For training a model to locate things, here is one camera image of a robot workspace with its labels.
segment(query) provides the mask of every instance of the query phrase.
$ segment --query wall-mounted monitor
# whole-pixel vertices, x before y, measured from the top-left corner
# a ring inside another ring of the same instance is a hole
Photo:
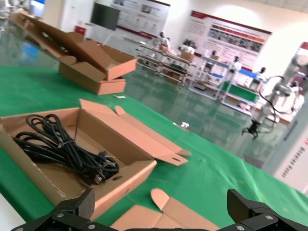
[[[95,3],[92,11],[91,23],[110,30],[116,30],[119,15],[120,10]]]

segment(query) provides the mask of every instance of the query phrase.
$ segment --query open cardboard box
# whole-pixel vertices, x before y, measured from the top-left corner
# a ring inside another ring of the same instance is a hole
[[[150,228],[219,230],[218,226],[192,211],[176,199],[169,197],[161,189],[153,189],[151,191],[151,198],[162,213],[140,205],[134,205],[113,223],[111,228],[118,231]]]
[[[36,114],[56,114],[77,145],[98,154],[107,151],[120,165],[120,172],[101,185],[94,185],[95,211],[98,218],[114,203],[145,181],[156,159],[182,165],[189,155],[117,106],[116,114],[106,105],[81,101],[81,108],[68,108]],[[11,136],[32,131],[27,115],[4,117],[0,121],[0,147],[33,180],[37,187],[57,205],[62,200],[81,196],[87,186],[74,172],[57,164],[35,164]]]
[[[60,61],[59,73],[98,94],[123,92],[123,75],[136,69],[136,59],[81,34],[65,33],[26,13],[13,13],[11,21],[41,48]]]
[[[187,61],[189,61],[189,62],[192,62],[193,59],[194,59],[194,54],[191,54],[191,53],[187,53],[187,52],[182,51],[182,53],[181,53],[181,58],[182,58],[182,59],[185,59],[185,60],[187,60]]]

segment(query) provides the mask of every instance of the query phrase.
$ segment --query green table mat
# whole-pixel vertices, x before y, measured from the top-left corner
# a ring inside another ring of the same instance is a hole
[[[0,67],[0,116],[79,106],[79,99],[122,106],[129,114],[190,150],[189,162],[172,166],[158,161],[148,180],[128,194],[98,222],[110,225],[135,204],[156,209],[150,190],[160,188],[220,227],[233,223],[227,213],[227,190],[262,201],[280,215],[308,225],[308,198],[236,156],[174,126],[172,121],[133,100],[96,96],[54,70]],[[53,206],[4,151],[0,150],[0,193],[26,220]]]
[[[222,87],[222,91],[226,91],[229,84],[230,84],[229,81],[224,82],[223,87]],[[257,93],[250,92],[250,91],[245,90],[243,88],[240,88],[236,85],[232,85],[230,87],[229,93],[234,94],[234,95],[241,97],[243,99],[246,99],[248,101],[252,101],[254,103],[256,103],[259,99],[259,95]]]

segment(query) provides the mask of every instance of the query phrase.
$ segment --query cable connector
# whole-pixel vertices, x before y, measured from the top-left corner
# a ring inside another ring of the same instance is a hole
[[[95,182],[97,185],[100,185],[100,184],[103,182],[103,179],[102,179],[102,177],[100,177],[99,175],[96,175],[95,178],[94,178],[94,182]]]

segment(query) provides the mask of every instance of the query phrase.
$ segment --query poster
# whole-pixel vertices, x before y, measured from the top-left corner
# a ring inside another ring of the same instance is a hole
[[[112,7],[121,11],[120,29],[152,39],[164,30],[170,5],[155,0],[113,0]]]
[[[217,51],[222,62],[239,56],[243,68],[252,70],[270,35],[265,30],[192,11],[184,40],[192,40],[199,55]]]

